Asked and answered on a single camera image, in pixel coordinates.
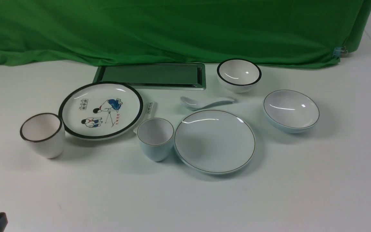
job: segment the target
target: white plate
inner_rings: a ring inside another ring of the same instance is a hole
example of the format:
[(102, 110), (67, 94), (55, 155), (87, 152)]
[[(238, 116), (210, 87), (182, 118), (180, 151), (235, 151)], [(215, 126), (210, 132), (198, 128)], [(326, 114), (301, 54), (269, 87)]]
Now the white plate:
[(203, 173), (222, 175), (244, 167), (256, 147), (254, 133), (234, 114), (203, 110), (181, 121), (174, 135), (180, 159)]
[(84, 140), (106, 140), (132, 128), (143, 113), (143, 99), (132, 87), (111, 81), (85, 85), (61, 104), (65, 130)]

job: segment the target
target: cartoon illustration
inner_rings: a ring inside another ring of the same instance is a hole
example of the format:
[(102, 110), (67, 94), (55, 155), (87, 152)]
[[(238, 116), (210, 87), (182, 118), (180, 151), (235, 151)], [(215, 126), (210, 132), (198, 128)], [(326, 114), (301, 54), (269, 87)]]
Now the cartoon illustration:
[(103, 123), (103, 118), (87, 118), (81, 120), (82, 124), (85, 124), (89, 128), (95, 128), (101, 126), (101, 123)]
[(118, 112), (118, 110), (121, 108), (121, 105), (122, 105), (122, 102), (121, 102), (121, 99), (117, 98), (117, 99), (109, 99), (109, 100), (106, 100), (99, 108), (95, 108), (93, 110), (94, 113), (99, 113), (99, 112), (111, 112), (111, 111), (116, 111)]

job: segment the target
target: spoon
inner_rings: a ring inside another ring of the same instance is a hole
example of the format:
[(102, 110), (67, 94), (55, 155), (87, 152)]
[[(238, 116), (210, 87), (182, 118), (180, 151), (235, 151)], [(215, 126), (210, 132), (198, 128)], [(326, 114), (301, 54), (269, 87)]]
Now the spoon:
[(200, 110), (211, 105), (223, 105), (227, 103), (235, 102), (235, 99), (232, 97), (218, 97), (203, 101), (196, 101), (188, 97), (180, 97), (181, 103), (183, 106), (189, 108), (190, 110)]

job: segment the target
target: green cloth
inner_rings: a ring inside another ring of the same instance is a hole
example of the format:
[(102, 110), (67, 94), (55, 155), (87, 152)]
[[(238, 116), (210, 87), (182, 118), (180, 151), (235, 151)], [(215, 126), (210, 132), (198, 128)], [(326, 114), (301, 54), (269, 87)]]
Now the green cloth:
[(321, 68), (371, 0), (0, 0), (0, 64), (221, 62)]

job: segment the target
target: cup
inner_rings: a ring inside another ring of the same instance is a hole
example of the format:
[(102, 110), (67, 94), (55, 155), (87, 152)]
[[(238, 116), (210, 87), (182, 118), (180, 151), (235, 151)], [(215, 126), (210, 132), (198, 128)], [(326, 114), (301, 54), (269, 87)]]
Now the cup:
[(137, 137), (143, 153), (152, 161), (163, 161), (174, 145), (174, 127), (165, 119), (152, 118), (138, 126)]
[(36, 153), (52, 159), (64, 150), (64, 124), (58, 115), (40, 113), (27, 119), (19, 130), (21, 138)]

